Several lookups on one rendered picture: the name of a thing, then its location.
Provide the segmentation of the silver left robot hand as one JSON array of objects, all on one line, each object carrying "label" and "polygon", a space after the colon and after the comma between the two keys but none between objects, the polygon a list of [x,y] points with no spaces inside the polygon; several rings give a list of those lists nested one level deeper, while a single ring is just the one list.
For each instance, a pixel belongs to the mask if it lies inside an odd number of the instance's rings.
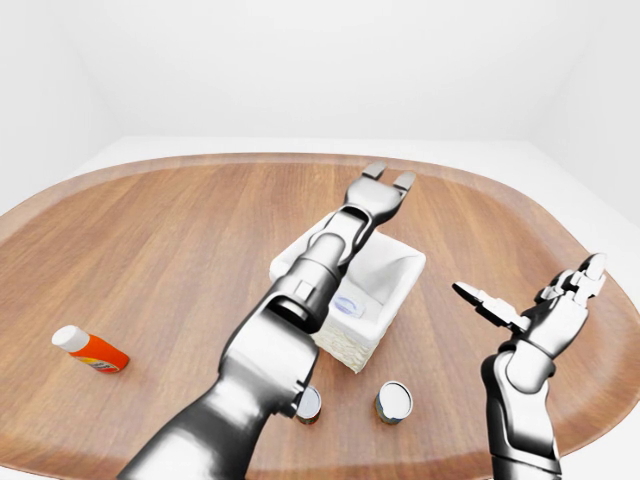
[{"label": "silver left robot hand", "polygon": [[368,165],[345,194],[344,204],[365,212],[375,225],[387,222],[397,213],[416,179],[413,172],[406,171],[391,186],[386,185],[379,181],[386,167],[382,160]]}]

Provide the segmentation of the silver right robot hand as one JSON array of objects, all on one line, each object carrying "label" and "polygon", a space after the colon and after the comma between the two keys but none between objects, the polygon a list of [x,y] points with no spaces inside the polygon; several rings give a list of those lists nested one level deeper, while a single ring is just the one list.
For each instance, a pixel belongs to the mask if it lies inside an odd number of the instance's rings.
[{"label": "silver right robot hand", "polygon": [[588,300],[597,296],[606,280],[607,255],[590,255],[575,270],[557,274],[534,298],[534,305],[522,313],[500,298],[464,282],[452,288],[483,318],[508,328],[548,357],[558,357],[576,338],[588,317]]}]

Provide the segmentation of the white woven basket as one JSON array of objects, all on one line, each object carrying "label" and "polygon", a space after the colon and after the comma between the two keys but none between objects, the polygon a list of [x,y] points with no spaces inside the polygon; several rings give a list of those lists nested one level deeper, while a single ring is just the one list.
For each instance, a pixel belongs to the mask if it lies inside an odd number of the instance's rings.
[{"label": "white woven basket", "polygon": [[366,302],[362,318],[341,314],[329,304],[314,342],[336,360],[361,372],[398,314],[426,263],[425,255],[375,231],[351,261],[337,293],[361,296]]}]

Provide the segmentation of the white box with blue print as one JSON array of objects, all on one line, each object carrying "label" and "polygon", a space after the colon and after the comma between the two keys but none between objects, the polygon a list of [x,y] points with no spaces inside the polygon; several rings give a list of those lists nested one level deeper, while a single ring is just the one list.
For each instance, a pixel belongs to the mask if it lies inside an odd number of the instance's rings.
[{"label": "white box with blue print", "polygon": [[332,305],[341,314],[353,318],[362,318],[367,310],[364,298],[352,294],[337,293],[332,299]]}]

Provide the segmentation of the tin with green yellow label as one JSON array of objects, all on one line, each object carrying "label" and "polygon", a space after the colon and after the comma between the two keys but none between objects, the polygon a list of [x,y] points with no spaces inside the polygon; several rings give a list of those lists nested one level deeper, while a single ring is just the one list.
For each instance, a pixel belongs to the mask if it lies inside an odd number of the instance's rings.
[{"label": "tin with green yellow label", "polygon": [[401,382],[387,381],[379,389],[374,406],[381,421],[394,425],[410,415],[413,398],[409,389]]}]

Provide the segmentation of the tin with red label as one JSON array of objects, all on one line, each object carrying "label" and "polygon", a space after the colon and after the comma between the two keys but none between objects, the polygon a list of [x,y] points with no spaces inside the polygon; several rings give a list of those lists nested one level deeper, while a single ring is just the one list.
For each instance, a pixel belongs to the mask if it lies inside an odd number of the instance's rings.
[{"label": "tin with red label", "polygon": [[296,418],[303,424],[313,424],[320,416],[322,408],[322,398],[319,391],[309,385],[303,392],[297,411]]}]

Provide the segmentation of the orange bottle with white cap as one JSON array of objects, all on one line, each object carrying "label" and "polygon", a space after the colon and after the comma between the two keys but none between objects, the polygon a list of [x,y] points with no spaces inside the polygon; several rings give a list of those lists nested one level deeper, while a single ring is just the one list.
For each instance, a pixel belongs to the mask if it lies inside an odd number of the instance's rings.
[{"label": "orange bottle with white cap", "polygon": [[124,352],[75,325],[58,329],[52,335],[51,342],[71,357],[101,373],[117,373],[130,361]]}]

